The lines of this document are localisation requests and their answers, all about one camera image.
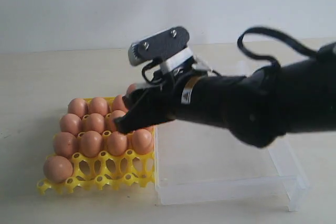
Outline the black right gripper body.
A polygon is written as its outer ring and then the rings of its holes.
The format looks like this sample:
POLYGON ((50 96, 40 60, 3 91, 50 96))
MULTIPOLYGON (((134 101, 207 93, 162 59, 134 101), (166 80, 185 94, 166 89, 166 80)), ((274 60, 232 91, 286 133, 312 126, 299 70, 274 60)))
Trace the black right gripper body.
POLYGON ((181 74, 175 83, 166 80, 161 86, 141 90, 141 123, 162 124, 174 120, 198 123, 199 105, 191 102, 199 74, 181 74))

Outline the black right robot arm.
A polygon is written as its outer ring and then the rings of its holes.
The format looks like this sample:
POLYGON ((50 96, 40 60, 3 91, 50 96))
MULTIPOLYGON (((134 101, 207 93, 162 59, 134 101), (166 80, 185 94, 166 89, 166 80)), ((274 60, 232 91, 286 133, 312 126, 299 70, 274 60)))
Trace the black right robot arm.
POLYGON ((228 129, 258 148, 288 133, 335 130, 335 44, 315 58, 280 68, 268 65, 251 76, 208 76, 189 70, 174 84, 133 91, 128 112, 114 120, 127 134, 182 120, 228 129))

